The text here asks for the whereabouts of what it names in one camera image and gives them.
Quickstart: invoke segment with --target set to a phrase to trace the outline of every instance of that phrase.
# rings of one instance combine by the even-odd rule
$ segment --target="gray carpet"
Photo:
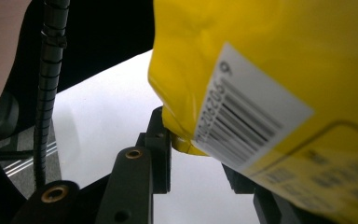
[[[34,128],[19,133],[18,136],[5,139],[0,142],[0,151],[12,150],[17,147],[18,151],[33,148]],[[29,198],[34,192],[33,160],[1,161],[2,168],[9,176],[13,184],[19,189],[24,197]],[[61,170],[55,144],[54,128],[51,126],[48,137],[48,156],[46,158],[47,183],[61,180]]]

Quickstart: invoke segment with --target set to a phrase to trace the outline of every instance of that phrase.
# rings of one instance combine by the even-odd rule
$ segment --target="yellow plastic package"
[[[149,82],[174,146],[358,223],[358,1],[154,6]]]

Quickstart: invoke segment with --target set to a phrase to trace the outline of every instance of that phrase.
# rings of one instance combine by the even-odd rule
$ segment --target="white table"
[[[61,92],[53,121],[62,179],[81,188],[110,174],[162,105],[147,83],[149,51]],[[230,189],[220,162],[172,151],[172,190],[154,196],[155,224],[259,223],[253,195]]]

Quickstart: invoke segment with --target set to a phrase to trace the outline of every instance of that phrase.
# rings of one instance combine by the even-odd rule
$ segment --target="black cable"
[[[45,0],[40,58],[39,90],[34,126],[34,182],[40,189],[46,184],[46,148],[53,114],[62,52],[66,48],[65,27],[69,0]]]

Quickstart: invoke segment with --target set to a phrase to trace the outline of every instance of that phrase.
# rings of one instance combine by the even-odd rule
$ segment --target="white barcode label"
[[[193,144],[242,171],[313,110],[225,44],[211,77]]]

